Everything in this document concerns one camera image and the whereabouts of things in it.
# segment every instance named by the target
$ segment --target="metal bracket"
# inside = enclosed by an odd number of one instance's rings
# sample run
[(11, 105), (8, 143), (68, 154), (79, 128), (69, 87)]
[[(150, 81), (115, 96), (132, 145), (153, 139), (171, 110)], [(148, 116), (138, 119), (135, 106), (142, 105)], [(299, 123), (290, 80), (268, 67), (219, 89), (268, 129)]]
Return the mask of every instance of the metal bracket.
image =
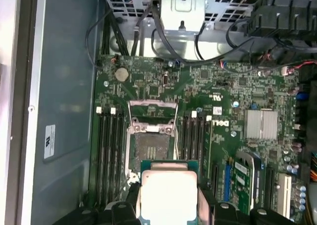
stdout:
[(165, 30), (198, 33), (205, 20), (205, 0), (161, 0)]
[[(139, 122), (136, 117), (132, 117), (131, 107), (132, 106), (149, 106), (149, 105), (157, 105), (162, 108), (172, 108), (175, 109), (175, 117), (171, 119), (168, 124), (149, 124), (144, 122)], [(156, 133), (164, 133), (171, 136), (174, 136), (175, 132), (175, 124), (176, 117), (178, 111), (177, 103), (165, 103), (159, 100), (131, 100), (128, 102), (129, 108), (129, 116), (130, 116), (130, 126), (128, 128), (128, 132), (131, 134), (138, 132), (156, 132)]]

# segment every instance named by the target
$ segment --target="white pcie slot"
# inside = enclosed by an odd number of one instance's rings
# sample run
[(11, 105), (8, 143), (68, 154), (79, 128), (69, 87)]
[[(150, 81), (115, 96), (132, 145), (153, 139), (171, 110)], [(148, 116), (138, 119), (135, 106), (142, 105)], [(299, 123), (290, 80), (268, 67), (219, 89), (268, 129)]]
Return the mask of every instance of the white pcie slot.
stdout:
[(292, 177), (286, 174), (279, 175), (277, 212), (289, 219), (291, 207)]

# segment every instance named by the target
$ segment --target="blue pcie slot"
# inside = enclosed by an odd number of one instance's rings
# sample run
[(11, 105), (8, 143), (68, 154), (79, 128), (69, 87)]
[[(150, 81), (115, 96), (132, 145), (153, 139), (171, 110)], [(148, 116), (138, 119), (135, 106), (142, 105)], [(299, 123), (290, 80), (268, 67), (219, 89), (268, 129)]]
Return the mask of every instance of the blue pcie slot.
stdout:
[(225, 171), (224, 171), (224, 196), (223, 196), (223, 200), (225, 202), (228, 202), (230, 197), (230, 172), (231, 172), (231, 165), (226, 164)]

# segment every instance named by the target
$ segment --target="cable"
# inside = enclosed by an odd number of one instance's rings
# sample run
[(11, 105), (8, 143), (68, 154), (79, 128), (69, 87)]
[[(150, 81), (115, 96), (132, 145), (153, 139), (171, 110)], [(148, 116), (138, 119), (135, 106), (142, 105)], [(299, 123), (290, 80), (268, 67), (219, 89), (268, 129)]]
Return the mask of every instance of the cable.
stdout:
[(279, 38), (274, 38), (275, 42), (286, 50), (298, 52), (298, 53), (317, 53), (317, 48), (314, 47), (300, 47), (287, 44)]
[(137, 47), (138, 47), (138, 42), (139, 42), (139, 38), (140, 38), (140, 25), (141, 25), (142, 21), (151, 12), (151, 8), (152, 8), (152, 6), (149, 5), (148, 8), (144, 11), (144, 13), (141, 15), (141, 17), (138, 19), (138, 22), (135, 25), (135, 28), (134, 28), (134, 40), (133, 40), (133, 46), (132, 46), (132, 50), (131, 50), (131, 56), (135, 56), (135, 54), (136, 54)]
[[(232, 48), (236, 48), (237, 47), (237, 45), (235, 45), (234, 43), (233, 43), (233, 41), (231, 41), (231, 39), (230, 39), (230, 37), (229, 37), (229, 32), (230, 31), (232, 31), (232, 29), (233, 29), (233, 27), (235, 27), (237, 24), (239, 24), (239, 23), (245, 23), (245, 22), (248, 22), (248, 19), (239, 19), (239, 20), (237, 20), (237, 21), (235, 21), (229, 28), (228, 28), (228, 30), (227, 30), (227, 32), (226, 32), (226, 41), (227, 41), (227, 43), (228, 43), (228, 45), (230, 46), (230, 47), (232, 47)], [(240, 51), (242, 51), (242, 52), (245, 52), (245, 53), (249, 53), (247, 50), (245, 50), (245, 49), (240, 49)]]
[(195, 36), (195, 44), (194, 44), (194, 48), (197, 52), (197, 55), (199, 56), (200, 60), (205, 60), (202, 55), (200, 54), (199, 48), (198, 48), (198, 41), (199, 41), (199, 36), (203, 33), (204, 29), (205, 29), (205, 23), (202, 24), (202, 27), (200, 28), (199, 33)]
[(162, 41), (162, 43), (164, 44), (164, 46), (166, 47), (166, 49), (171, 53), (172, 57), (176, 60), (179, 60), (181, 63), (186, 64), (186, 65), (190, 65), (190, 66), (201, 66), (203, 64), (210, 64), (213, 61), (219, 61), (221, 59), (223, 59), (225, 56), (227, 56), (228, 54), (235, 52), (238, 49), (241, 49), (243, 47), (243, 45), (245, 45), (246, 43), (250, 42), (252, 40), (252, 38), (244, 41), (243, 43), (241, 43), (240, 45), (238, 45), (235, 49), (232, 49), (224, 54), (218, 55), (214, 58), (211, 59), (207, 59), (207, 60), (199, 60), (199, 61), (188, 61), (183, 59), (174, 49), (173, 47), (170, 45), (170, 43), (168, 42), (168, 40), (166, 39), (166, 36), (164, 34), (164, 30), (162, 27), (162, 23), (159, 17), (159, 11), (158, 11), (158, 7), (156, 5), (153, 5), (152, 8), (152, 14), (153, 14), (153, 19), (154, 19), (154, 23), (155, 26), (157, 28), (157, 32), (158, 35)]
[(86, 50), (87, 50), (87, 54), (89, 57), (89, 60), (91, 62), (91, 64), (94, 66), (94, 68), (96, 69), (102, 69), (101, 66), (98, 66), (95, 64), (93, 57), (91, 56), (90, 52), (89, 52), (89, 44), (88, 44), (88, 39), (89, 39), (89, 35), (91, 33), (91, 31), (100, 23), (103, 21), (104, 18), (106, 18), (108, 16), (108, 14), (112, 13), (112, 9), (109, 9), (106, 13), (104, 13), (104, 15), (96, 22), (94, 23), (86, 32), (86, 37), (85, 37), (85, 42), (86, 42)]

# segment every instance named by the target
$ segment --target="motherboard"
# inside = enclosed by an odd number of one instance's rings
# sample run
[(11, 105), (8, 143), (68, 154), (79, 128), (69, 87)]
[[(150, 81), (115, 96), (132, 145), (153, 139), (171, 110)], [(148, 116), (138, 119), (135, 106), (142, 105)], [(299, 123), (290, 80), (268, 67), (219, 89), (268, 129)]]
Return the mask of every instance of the motherboard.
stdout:
[[(230, 73), (157, 58), (101, 56), (89, 202), (105, 207), (140, 179), (142, 160), (195, 160), (199, 183), (248, 214), (265, 207), (299, 222), (305, 186), (294, 142), (298, 74)], [(244, 72), (247, 63), (225, 62)]]

